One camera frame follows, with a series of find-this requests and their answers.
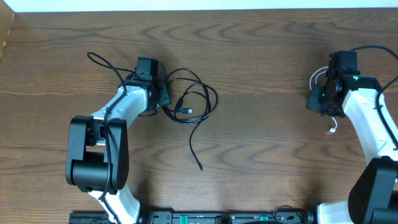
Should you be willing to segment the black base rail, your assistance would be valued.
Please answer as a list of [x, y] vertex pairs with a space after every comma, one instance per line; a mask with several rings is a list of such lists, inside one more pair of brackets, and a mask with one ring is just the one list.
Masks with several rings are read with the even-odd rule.
[[299, 213], [284, 209], [267, 213], [177, 213], [157, 211], [148, 212], [145, 215], [142, 214], [137, 222], [146, 224], [298, 224], [315, 223], [315, 218], [310, 213]]

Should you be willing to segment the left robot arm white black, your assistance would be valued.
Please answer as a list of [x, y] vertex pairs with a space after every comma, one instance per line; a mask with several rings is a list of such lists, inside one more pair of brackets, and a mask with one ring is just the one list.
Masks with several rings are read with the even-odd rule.
[[141, 113], [168, 104], [164, 82], [124, 80], [100, 110], [70, 121], [66, 181], [94, 197], [111, 223], [142, 220], [141, 204], [127, 185], [127, 131]]

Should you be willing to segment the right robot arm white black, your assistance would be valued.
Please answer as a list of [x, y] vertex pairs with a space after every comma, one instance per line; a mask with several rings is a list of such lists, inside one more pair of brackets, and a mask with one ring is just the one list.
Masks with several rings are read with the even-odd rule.
[[366, 168], [346, 200], [321, 203], [309, 223], [397, 223], [397, 126], [372, 77], [343, 75], [310, 84], [307, 108], [347, 117], [363, 148]]

